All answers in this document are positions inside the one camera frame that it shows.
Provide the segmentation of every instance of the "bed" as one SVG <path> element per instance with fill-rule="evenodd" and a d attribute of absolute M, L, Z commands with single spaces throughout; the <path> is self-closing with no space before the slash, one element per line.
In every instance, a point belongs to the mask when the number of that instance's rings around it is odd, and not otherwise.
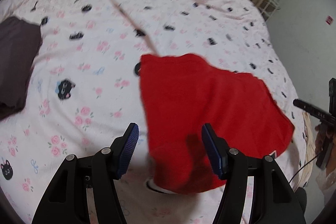
<path fill-rule="evenodd" d="M 41 24 L 43 39 L 25 109 L 0 122 L 0 156 L 13 169 L 10 180 L 0 177 L 0 187 L 25 223 L 31 223 L 66 155 L 93 155 L 130 122 L 139 125 L 140 137 L 126 175 L 115 182 L 127 222 L 212 222 L 223 187 L 186 196 L 146 187 L 151 176 L 147 126 L 134 74 L 146 53 L 195 53 L 218 68 L 264 80 L 295 125 L 277 162 L 288 180 L 305 163 L 310 126 L 305 129 L 302 111 L 292 105 L 295 88 L 249 0 L 2 0 L 0 21 L 10 15 Z M 60 95 L 62 82 L 68 90 Z M 296 189 L 308 178 L 299 173 L 291 186 Z M 250 178 L 242 223 L 248 223 L 252 194 Z M 89 212 L 91 223 L 97 223 L 94 209 Z"/>

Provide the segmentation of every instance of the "wall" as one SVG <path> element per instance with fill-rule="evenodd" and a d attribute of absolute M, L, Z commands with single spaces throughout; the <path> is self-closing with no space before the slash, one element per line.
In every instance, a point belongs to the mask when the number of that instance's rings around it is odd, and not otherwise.
<path fill-rule="evenodd" d="M 336 0 L 279 0 L 281 9 L 267 22 L 274 50 L 288 71 L 299 97 L 325 110 L 329 109 L 328 82 L 336 78 Z M 312 118 L 312 124 L 318 120 Z M 323 208 L 323 195 L 313 167 L 307 191 L 307 224 Z"/>

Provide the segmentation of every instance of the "red towel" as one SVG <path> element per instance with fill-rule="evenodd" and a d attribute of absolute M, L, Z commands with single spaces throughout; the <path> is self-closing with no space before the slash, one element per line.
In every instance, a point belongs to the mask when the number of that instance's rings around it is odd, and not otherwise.
<path fill-rule="evenodd" d="M 202 143 L 207 122 L 250 157 L 275 150 L 280 155 L 292 139 L 293 124 L 262 80 L 212 67 L 197 55 L 143 55 L 140 88 L 154 182 L 172 192 L 200 193 L 225 184 L 212 173 Z"/>

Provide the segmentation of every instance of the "red sticker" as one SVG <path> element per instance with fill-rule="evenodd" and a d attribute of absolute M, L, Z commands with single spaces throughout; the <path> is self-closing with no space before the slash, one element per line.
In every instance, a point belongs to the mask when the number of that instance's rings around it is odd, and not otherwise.
<path fill-rule="evenodd" d="M 328 16 L 325 22 L 327 22 L 329 25 L 333 23 L 334 19 L 331 16 Z"/>

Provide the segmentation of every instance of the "dark brown cloth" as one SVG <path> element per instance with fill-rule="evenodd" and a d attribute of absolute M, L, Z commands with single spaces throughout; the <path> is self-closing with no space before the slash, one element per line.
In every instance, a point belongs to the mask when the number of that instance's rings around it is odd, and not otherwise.
<path fill-rule="evenodd" d="M 16 17 L 0 23 L 0 120 L 24 108 L 31 66 L 41 42 L 38 25 Z"/>

